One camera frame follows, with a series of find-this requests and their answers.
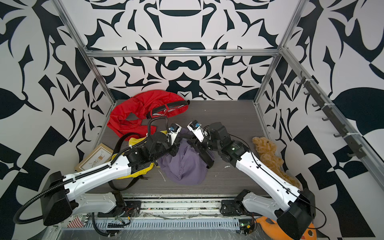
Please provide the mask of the purple trousers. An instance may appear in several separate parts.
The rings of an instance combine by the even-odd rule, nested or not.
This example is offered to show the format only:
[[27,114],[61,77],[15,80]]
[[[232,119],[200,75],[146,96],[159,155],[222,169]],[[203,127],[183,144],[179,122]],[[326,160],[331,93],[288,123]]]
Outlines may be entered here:
[[159,158],[157,163],[171,181],[181,185],[199,185],[208,172],[207,164],[186,139],[181,140],[176,156],[167,154]]

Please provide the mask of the yellow trousers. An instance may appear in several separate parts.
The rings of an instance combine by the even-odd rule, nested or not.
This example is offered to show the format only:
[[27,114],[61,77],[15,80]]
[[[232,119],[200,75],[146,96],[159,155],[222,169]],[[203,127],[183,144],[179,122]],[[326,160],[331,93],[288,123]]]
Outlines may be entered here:
[[[113,155],[111,157],[111,162],[114,160],[119,161],[125,160],[125,158],[129,157],[130,155],[134,155],[135,158],[133,160],[128,160],[130,164],[134,164],[131,167],[131,172],[127,176],[121,176],[119,178],[116,178],[115,180],[122,180],[122,179],[128,179],[128,178],[136,178],[141,175],[145,175],[148,171],[150,171],[154,167],[154,160],[149,159],[149,154],[144,153],[141,154],[139,150],[143,150],[145,147],[145,143],[147,142],[147,138],[140,138],[137,139],[138,135],[135,133],[129,133],[126,135],[123,135],[118,143],[115,146]],[[121,150],[121,146],[125,140],[129,138],[129,146],[123,150]]]

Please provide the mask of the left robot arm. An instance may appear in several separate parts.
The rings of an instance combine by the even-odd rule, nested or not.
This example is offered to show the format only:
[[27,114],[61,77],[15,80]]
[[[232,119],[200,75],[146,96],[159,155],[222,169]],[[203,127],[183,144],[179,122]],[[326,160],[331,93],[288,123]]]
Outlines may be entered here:
[[156,132],[122,149],[122,143],[133,136],[135,133],[128,133],[119,139],[109,162],[65,176],[61,172],[51,174],[44,190],[16,211],[14,223],[24,225],[42,220],[44,226],[53,226],[76,214],[115,211],[119,215],[125,207],[117,196],[119,189],[113,188],[105,197],[87,198],[85,193],[119,178],[138,178],[159,158],[176,154],[181,141],[181,133]]

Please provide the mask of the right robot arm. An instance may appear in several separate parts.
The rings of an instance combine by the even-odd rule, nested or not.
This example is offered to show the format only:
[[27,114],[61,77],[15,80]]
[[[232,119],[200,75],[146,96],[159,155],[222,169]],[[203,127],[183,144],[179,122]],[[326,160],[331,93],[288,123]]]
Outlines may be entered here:
[[202,127],[192,121],[188,129],[203,149],[217,152],[223,161],[245,173],[269,194],[270,199],[252,192],[242,193],[240,202],[247,212],[268,217],[276,221],[287,236],[301,239],[316,216],[315,196],[310,190],[300,190],[275,174],[246,142],[240,138],[233,140],[222,123]]

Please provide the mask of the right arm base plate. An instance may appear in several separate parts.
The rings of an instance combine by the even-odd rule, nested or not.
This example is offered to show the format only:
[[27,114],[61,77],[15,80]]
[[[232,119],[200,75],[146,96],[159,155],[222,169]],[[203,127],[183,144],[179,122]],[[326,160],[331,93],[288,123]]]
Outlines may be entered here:
[[220,213],[225,217],[233,216],[256,216],[261,217],[262,215],[257,213],[248,212],[241,202],[235,200],[222,200]]

